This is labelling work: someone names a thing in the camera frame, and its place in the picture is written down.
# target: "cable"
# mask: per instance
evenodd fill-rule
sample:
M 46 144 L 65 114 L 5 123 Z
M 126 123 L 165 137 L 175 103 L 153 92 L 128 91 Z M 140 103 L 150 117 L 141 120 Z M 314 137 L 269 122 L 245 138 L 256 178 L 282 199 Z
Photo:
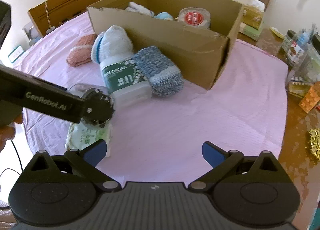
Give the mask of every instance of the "cable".
M 18 154 L 17 148 L 16 148 L 16 146 L 14 145 L 13 141 L 11 141 L 11 143 L 12 143 L 12 145 L 13 145 L 13 147 L 14 147 L 15 151 L 16 151 L 16 154 L 17 154 L 17 156 L 18 156 L 18 159 L 19 159 L 19 162 L 20 162 L 20 167 L 21 167 L 21 173 L 22 173 L 23 168 L 22 168 L 22 163 L 21 163 L 20 156 L 19 156 L 19 154 Z M 2 174 L 3 174 L 6 170 L 12 170 L 12 171 L 14 171 L 14 172 L 18 173 L 19 175 L 21 175 L 21 174 L 20 174 L 19 172 L 17 172 L 16 170 L 11 169 L 11 168 L 7 168 L 7 169 L 5 169 L 4 171 L 2 171 L 2 172 L 1 172 L 1 174 L 0 174 L 0 178 L 1 178 Z M 5 209 L 8 209 L 8 208 L 9 208 L 8 206 L 4 206 L 4 207 L 1 207 L 1 206 L 0 206 L 0 210 L 5 210 Z
M 17 172 L 16 170 L 7 168 L 7 169 L 5 169 L 4 171 L 2 171 L 2 173 L 0 174 L 0 177 L 2 176 L 2 174 L 3 174 L 6 170 L 12 170 L 12 171 L 18 173 L 19 175 L 21 175 L 21 174 L 20 174 L 19 172 Z
M 15 151 L 16 151 L 16 154 L 17 154 L 17 156 L 18 156 L 18 159 L 19 159 L 19 162 L 20 162 L 21 173 L 22 173 L 22 172 L 23 172 L 23 168 L 22 168 L 22 163 L 21 163 L 21 160 L 20 160 L 20 156 L 19 156 L 18 151 L 17 151 L 17 148 L 16 148 L 16 146 L 14 145 L 14 143 L 13 143 L 12 140 L 11 140 L 11 143 L 12 143 L 12 145 L 13 145 Z

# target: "wooden table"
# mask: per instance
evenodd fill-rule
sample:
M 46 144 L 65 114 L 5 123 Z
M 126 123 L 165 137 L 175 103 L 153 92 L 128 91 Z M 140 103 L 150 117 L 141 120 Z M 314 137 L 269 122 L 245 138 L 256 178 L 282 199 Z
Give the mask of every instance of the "wooden table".
M 238 39 L 255 45 L 285 61 L 284 55 L 278 53 L 282 39 L 269 29 L 262 31 L 258 42 L 241 33 L 239 33 Z M 308 153 L 306 146 L 309 146 L 308 132 L 310 129 L 320 128 L 320 113 L 317 110 L 312 110 L 306 114 L 298 106 L 300 100 L 300 98 L 288 94 L 287 120 L 279 162 L 300 193 L 301 204 L 292 223 L 299 230 L 306 230 L 312 219 L 313 211 L 317 207 L 320 192 L 320 162 L 316 163 Z

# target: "pink bedsheet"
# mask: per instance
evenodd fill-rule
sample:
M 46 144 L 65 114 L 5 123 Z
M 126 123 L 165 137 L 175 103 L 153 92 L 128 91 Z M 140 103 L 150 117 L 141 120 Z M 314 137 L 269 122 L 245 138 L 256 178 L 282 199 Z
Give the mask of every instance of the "pink bedsheet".
M 66 63 L 80 36 L 93 33 L 87 13 L 47 35 L 15 63 L 15 68 L 60 86 L 85 82 L 103 85 L 99 66 L 76 68 Z M 212 90 L 188 81 L 179 94 L 117 110 L 111 157 L 98 168 L 122 184 L 126 181 L 183 181 L 211 167 L 201 146 L 211 141 L 226 151 L 245 155 L 270 150 L 279 156 L 284 134 L 288 67 L 277 58 L 237 41 L 226 68 Z M 46 149 L 63 154 L 69 122 L 24 111 L 25 130 L 33 153 Z

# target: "black device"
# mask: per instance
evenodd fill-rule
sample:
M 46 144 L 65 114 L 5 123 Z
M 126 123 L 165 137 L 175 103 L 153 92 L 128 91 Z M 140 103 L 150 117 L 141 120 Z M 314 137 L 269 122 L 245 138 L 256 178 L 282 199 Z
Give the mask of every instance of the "black device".
M 98 87 L 86 91 L 82 97 L 74 96 L 66 88 L 0 65 L 0 126 L 11 123 L 22 107 L 101 127 L 114 112 L 111 98 Z
M 203 157 L 213 169 L 188 188 L 181 182 L 122 188 L 94 167 L 106 151 L 103 140 L 60 156 L 38 151 L 9 195 L 13 229 L 295 229 L 290 222 L 300 196 L 269 151 L 249 157 L 205 142 Z

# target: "human hand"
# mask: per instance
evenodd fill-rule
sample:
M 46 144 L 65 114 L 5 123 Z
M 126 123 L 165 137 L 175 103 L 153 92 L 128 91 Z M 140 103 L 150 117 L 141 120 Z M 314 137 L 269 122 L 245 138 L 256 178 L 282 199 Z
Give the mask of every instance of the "human hand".
M 16 119 L 13 120 L 15 123 L 22 124 L 23 116 L 20 114 Z M 10 126 L 3 126 L 0 128 L 0 152 L 3 150 L 7 140 L 13 139 L 15 135 L 15 128 Z

